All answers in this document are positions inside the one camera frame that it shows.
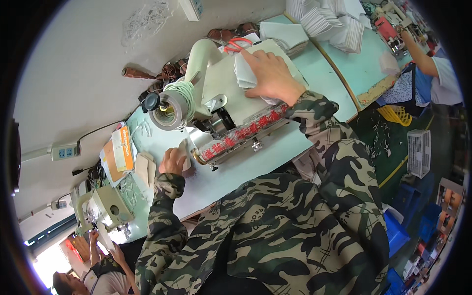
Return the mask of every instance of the yellow plastic basket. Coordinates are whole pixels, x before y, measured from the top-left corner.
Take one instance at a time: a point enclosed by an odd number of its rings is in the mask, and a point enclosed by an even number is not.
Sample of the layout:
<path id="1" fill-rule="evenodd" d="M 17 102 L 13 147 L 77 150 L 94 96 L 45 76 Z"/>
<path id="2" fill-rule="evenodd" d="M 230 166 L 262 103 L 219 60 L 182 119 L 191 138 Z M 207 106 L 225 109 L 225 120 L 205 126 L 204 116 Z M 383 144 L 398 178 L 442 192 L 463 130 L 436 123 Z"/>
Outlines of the yellow plastic basket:
<path id="1" fill-rule="evenodd" d="M 412 116 L 405 112 L 404 107 L 385 105 L 377 109 L 379 113 L 389 122 L 409 126 L 412 122 Z"/>

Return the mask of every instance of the white shirt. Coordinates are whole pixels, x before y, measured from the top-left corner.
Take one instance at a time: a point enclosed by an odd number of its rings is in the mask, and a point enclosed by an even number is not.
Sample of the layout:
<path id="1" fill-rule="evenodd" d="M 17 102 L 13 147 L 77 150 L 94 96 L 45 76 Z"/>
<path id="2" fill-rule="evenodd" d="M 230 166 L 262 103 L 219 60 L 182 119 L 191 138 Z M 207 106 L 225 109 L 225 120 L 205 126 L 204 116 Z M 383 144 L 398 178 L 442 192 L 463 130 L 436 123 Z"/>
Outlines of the white shirt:
<path id="1" fill-rule="evenodd" d="M 436 104 L 454 105 L 464 101 L 452 64 L 448 59 L 432 57 L 439 78 L 431 82 L 431 101 Z"/>
<path id="2" fill-rule="evenodd" d="M 84 280 L 84 284 L 89 292 L 92 292 L 95 282 L 97 282 L 97 276 L 92 270 Z M 125 295 L 128 294 L 130 288 L 131 284 L 124 274 L 111 271 L 100 276 L 91 295 Z"/>

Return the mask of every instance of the wristwatch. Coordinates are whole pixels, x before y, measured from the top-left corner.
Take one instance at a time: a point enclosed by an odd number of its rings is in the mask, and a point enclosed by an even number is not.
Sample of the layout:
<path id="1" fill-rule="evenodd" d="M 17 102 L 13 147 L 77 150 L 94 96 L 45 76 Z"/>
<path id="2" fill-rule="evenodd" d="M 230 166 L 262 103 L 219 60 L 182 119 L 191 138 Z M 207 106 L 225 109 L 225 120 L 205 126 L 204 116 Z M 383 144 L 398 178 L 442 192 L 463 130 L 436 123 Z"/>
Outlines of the wristwatch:
<path id="1" fill-rule="evenodd" d="M 397 26 L 396 26 L 396 32 L 397 32 L 397 33 L 401 34 L 404 30 L 405 30 L 405 28 L 402 27 L 401 25 L 397 25 Z"/>

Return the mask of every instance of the jacket sleeve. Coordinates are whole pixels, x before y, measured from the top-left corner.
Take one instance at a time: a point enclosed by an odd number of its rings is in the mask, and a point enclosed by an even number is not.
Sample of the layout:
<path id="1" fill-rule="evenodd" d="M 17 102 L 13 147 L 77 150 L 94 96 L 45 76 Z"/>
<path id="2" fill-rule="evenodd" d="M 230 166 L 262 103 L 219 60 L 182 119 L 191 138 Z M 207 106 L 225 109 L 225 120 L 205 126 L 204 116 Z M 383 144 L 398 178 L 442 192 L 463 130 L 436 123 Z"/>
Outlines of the jacket sleeve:
<path id="1" fill-rule="evenodd" d="M 320 197 L 351 237 L 347 243 L 358 241 L 364 249 L 368 261 L 360 277 L 377 288 L 385 283 L 389 252 L 379 187 L 365 144 L 333 117 L 338 109 L 323 95 L 306 91 L 286 117 L 300 122 L 300 131 L 313 142 Z"/>
<path id="2" fill-rule="evenodd" d="M 148 295 L 163 271 L 187 243 L 187 230 L 174 215 L 174 200 L 184 193 L 185 179 L 164 173 L 154 180 L 154 199 L 149 209 L 148 235 L 136 262 L 135 281 L 141 295 Z"/>

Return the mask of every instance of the red scissors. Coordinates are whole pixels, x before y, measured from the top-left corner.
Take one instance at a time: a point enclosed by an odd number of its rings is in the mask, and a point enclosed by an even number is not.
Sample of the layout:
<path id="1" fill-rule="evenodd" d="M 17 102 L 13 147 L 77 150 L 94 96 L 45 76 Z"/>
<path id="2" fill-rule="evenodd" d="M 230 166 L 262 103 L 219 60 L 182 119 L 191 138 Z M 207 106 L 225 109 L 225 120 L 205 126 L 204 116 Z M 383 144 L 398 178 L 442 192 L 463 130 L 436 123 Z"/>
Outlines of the red scissors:
<path id="1" fill-rule="evenodd" d="M 241 50 L 244 50 L 243 47 L 241 47 L 241 46 L 239 46 L 238 44 L 235 43 L 236 41 L 248 42 L 249 45 L 251 45 L 251 46 L 253 44 L 253 42 L 251 40 L 246 39 L 246 38 L 233 38 L 233 39 L 229 40 L 226 44 L 223 44 L 223 45 L 225 45 L 224 52 L 226 52 L 226 53 L 229 53 L 228 51 L 241 52 Z"/>

